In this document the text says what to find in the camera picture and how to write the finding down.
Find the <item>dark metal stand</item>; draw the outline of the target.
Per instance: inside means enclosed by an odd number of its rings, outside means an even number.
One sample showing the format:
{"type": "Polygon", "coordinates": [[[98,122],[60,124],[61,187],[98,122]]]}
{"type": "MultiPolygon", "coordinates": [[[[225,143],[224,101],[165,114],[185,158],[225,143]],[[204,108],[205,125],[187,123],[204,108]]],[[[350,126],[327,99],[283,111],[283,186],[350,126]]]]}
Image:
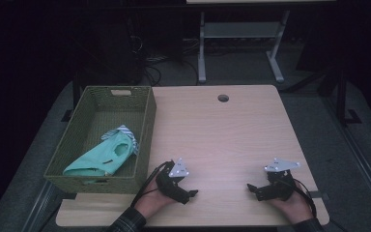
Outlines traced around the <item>dark metal stand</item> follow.
{"type": "Polygon", "coordinates": [[[308,84],[321,79],[317,94],[321,97],[329,97],[336,91],[335,116],[339,123],[347,127],[349,124],[361,124],[357,113],[352,109],[346,108],[347,78],[341,66],[330,66],[315,72],[300,82],[279,90],[279,93],[295,93],[308,84]]]}

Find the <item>grey metal table frame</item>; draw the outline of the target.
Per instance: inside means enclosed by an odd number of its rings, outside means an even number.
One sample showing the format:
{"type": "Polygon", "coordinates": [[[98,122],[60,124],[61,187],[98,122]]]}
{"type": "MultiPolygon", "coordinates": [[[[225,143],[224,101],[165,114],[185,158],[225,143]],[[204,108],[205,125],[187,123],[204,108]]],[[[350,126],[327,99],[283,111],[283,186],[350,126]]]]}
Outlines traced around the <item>grey metal table frame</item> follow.
{"type": "Polygon", "coordinates": [[[266,52],[273,76],[277,83],[285,81],[276,61],[286,24],[290,15],[285,11],[279,21],[272,22],[208,22],[205,13],[200,14],[199,53],[197,59],[198,82],[205,83],[205,40],[206,39],[274,39],[273,48],[266,52]]]}

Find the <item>grey tape strip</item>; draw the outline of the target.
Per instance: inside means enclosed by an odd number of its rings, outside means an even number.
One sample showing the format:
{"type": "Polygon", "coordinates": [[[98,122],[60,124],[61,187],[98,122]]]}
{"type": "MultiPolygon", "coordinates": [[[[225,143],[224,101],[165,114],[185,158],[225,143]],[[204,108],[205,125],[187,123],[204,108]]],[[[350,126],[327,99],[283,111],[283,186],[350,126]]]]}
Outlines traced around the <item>grey tape strip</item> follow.
{"type": "Polygon", "coordinates": [[[329,200],[328,194],[319,190],[308,191],[307,195],[311,198],[322,198],[323,200],[329,200]]]}

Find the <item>green woven basket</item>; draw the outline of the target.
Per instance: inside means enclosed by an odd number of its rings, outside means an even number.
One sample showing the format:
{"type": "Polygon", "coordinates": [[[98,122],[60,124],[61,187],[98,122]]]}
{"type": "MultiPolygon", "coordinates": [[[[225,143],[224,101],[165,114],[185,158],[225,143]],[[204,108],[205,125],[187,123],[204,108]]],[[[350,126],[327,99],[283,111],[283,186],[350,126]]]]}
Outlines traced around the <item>green woven basket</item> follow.
{"type": "Polygon", "coordinates": [[[44,177],[65,192],[137,193],[148,176],[157,104],[148,86],[88,86],[71,116],[44,177]],[[101,137],[125,125],[138,153],[110,176],[66,176],[73,161],[101,143],[101,137]]]}

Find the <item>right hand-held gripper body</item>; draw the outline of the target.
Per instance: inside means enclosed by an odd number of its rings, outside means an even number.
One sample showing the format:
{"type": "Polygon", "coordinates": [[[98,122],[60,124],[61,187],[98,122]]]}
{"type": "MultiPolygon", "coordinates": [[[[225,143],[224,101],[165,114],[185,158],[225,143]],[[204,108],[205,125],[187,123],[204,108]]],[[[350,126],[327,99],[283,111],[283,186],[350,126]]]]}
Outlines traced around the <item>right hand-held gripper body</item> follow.
{"type": "Polygon", "coordinates": [[[286,201],[293,193],[296,185],[291,170],[299,168],[297,161],[275,158],[264,167],[270,184],[265,189],[265,200],[281,199],[286,201]]]}

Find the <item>mint green pet garment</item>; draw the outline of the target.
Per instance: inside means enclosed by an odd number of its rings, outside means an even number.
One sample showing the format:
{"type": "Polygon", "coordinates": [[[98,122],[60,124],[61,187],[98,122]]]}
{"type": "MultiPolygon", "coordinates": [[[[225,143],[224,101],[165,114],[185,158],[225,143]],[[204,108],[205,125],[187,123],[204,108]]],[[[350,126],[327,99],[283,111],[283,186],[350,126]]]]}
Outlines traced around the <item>mint green pet garment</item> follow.
{"type": "Polygon", "coordinates": [[[133,132],[121,125],[103,134],[101,143],[67,166],[65,176],[111,176],[132,155],[139,153],[139,144],[133,132]]]}

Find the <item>person's left hand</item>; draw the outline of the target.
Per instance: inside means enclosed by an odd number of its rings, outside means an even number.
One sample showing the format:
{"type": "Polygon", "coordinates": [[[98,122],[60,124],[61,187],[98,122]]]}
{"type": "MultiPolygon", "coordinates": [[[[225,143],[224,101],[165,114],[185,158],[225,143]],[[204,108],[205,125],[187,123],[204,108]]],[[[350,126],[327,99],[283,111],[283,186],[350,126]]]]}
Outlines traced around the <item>person's left hand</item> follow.
{"type": "Polygon", "coordinates": [[[149,219],[166,206],[174,203],[175,200],[165,196],[157,189],[156,180],[153,179],[135,203],[134,209],[145,219],[149,219]]]}

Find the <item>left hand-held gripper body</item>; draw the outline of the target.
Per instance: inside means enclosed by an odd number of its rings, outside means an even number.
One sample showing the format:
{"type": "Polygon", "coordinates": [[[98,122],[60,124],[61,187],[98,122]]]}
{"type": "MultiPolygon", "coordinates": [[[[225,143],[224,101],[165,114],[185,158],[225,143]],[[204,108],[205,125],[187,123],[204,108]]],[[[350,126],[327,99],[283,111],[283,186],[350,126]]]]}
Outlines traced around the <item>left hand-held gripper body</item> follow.
{"type": "Polygon", "coordinates": [[[157,187],[167,197],[189,197],[189,192],[179,186],[179,182],[188,175],[182,159],[170,160],[157,174],[157,187]]]}

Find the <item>person's right hand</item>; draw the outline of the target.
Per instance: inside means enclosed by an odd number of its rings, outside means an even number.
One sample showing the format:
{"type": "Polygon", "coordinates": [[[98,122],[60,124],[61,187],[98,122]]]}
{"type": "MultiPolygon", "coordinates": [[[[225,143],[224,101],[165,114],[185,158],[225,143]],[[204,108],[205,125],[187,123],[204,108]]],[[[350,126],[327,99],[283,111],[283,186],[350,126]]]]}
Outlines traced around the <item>person's right hand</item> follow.
{"type": "Polygon", "coordinates": [[[297,192],[293,192],[290,198],[285,201],[272,199],[268,200],[268,203],[279,210],[292,224],[297,224],[313,218],[308,203],[297,192]]]}

